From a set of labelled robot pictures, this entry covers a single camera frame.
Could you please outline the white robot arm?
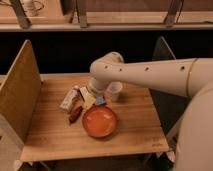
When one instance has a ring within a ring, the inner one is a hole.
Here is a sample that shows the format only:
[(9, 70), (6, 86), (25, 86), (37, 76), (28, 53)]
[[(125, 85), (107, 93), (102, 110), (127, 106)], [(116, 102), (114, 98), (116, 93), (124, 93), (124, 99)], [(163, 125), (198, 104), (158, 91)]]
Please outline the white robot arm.
[(180, 123), (173, 171), (213, 171), (213, 58), (126, 63), (111, 52), (90, 65), (88, 89), (125, 82), (191, 99)]

